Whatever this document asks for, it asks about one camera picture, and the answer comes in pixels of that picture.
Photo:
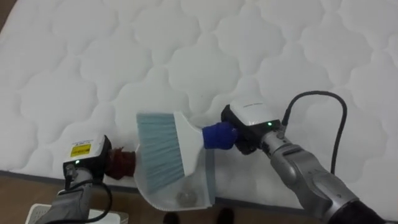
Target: blue bristle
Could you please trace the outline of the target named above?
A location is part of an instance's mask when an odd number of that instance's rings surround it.
[[[151,194],[184,177],[174,115],[137,114],[142,166]]]

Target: quilted mattress cover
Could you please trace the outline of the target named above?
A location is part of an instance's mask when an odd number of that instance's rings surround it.
[[[349,109],[337,176],[398,220],[397,21],[394,0],[18,0],[0,35],[0,169],[61,179],[72,139],[93,132],[134,150],[140,110],[204,126],[244,93],[282,117],[297,93],[330,90]],[[340,116],[302,99],[287,136],[330,167]],[[300,208],[261,152],[217,151],[216,184]]]

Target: gray robot arm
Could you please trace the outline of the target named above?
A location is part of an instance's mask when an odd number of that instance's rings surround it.
[[[73,143],[63,163],[65,190],[58,193],[50,210],[35,224],[92,223],[104,218],[112,206],[112,193],[103,183],[106,158],[111,149],[106,136]],[[88,219],[93,184],[104,188],[109,202],[101,215]]]
[[[328,224],[385,223],[312,153],[292,144],[260,98],[234,100],[223,110],[221,120],[238,130],[240,137],[235,145],[243,154],[256,149],[267,154],[283,183],[313,217]]]
[[[92,179],[91,173],[86,169],[72,172],[74,172],[74,180],[70,187]],[[87,220],[90,211],[91,188],[92,184],[84,184],[75,190],[60,191],[52,202],[50,210],[35,224],[46,224],[54,220]]]

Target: black shoe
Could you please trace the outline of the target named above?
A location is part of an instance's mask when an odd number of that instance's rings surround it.
[[[180,218],[174,212],[166,213],[163,217],[163,224],[180,224]]]
[[[223,208],[218,214],[217,224],[233,224],[234,219],[234,211],[230,208]]]

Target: red cloth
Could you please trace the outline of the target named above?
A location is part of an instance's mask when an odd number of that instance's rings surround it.
[[[136,153],[122,152],[122,149],[112,149],[106,160],[105,174],[116,180],[124,176],[132,177],[136,169]]]

